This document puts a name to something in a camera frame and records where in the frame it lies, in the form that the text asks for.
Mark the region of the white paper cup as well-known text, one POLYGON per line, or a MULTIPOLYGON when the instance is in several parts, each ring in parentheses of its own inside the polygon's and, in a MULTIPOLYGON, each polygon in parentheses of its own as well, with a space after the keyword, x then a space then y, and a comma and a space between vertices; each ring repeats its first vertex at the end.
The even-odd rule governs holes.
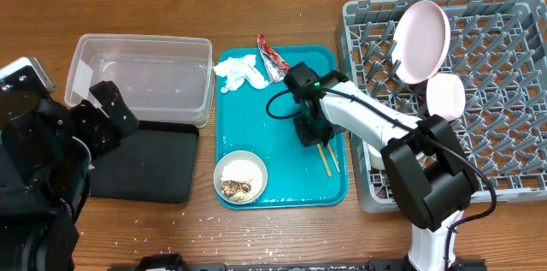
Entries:
POLYGON ((376 150, 371 144, 367 144, 367 148, 370 167, 378 170, 384 170, 385 165, 380 152, 376 150))

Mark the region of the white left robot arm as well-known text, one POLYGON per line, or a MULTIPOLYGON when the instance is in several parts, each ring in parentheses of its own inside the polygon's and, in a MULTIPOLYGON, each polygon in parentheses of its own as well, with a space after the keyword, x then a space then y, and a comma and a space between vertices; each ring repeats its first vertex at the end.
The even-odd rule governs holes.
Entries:
POLYGON ((91 87, 100 103, 66 108, 33 91, 1 95, 1 268, 72 270, 76 221, 94 160, 138 129, 112 81, 91 87))

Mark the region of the small pink bowl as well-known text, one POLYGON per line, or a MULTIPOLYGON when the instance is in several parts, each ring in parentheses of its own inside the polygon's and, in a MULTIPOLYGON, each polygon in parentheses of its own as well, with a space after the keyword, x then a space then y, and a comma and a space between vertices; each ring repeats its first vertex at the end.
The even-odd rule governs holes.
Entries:
POLYGON ((429 115, 453 121, 463 115, 466 103, 461 79, 455 74, 437 73, 426 85, 426 106, 429 115))

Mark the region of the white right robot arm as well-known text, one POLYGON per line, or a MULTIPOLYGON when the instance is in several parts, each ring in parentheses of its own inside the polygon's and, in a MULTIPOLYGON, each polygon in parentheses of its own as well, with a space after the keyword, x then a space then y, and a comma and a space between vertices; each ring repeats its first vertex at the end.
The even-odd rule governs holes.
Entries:
POLYGON ((333 70, 323 76, 300 62, 283 82, 298 104, 291 114, 304 146, 328 146, 347 130, 380 153, 397 207, 412 224, 412 245, 399 259, 369 261, 367 270, 485 270, 462 259, 453 238, 464 223, 490 215, 497 195, 465 156, 456 133, 439 115, 425 120, 385 106, 333 70))

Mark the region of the wooden chopstick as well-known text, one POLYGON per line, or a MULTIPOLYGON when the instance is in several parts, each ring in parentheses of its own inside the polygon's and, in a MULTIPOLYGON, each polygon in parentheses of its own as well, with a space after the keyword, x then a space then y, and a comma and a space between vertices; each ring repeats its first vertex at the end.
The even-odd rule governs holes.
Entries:
POLYGON ((323 165, 324 165, 324 168, 325 168, 325 170, 326 170, 327 176, 328 176, 329 178, 331 178, 331 177, 332 177, 332 171, 331 171, 331 169, 330 169, 330 167, 329 167, 329 164, 328 164, 328 161, 327 161, 327 159, 326 159, 326 155, 325 155, 325 153, 324 153, 323 147, 322 147, 321 144, 317 144, 316 146, 317 146, 317 149, 318 149, 318 151, 319 151, 319 153, 320 153, 321 160, 322 160, 322 162, 323 162, 323 165))
POLYGON ((337 159, 337 157, 335 156, 334 151, 333 151, 333 148, 332 148, 332 146, 331 146, 330 143, 327 144, 327 148, 328 148, 328 150, 329 150, 329 152, 330 152, 330 154, 331 154, 332 161, 333 161, 333 163, 334 163, 334 165, 335 165, 335 168, 337 169, 337 172, 340 173, 340 168, 339 168, 339 165, 338 165, 338 159, 337 159))

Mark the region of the large pink plate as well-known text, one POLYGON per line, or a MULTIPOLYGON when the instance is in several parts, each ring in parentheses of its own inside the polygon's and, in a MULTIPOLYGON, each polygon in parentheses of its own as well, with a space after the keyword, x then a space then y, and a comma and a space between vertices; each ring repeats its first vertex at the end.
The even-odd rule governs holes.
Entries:
POLYGON ((403 82, 414 85, 430 79, 442 66, 450 46, 446 13, 434 2, 414 3, 403 14, 393 35, 391 53, 403 82))

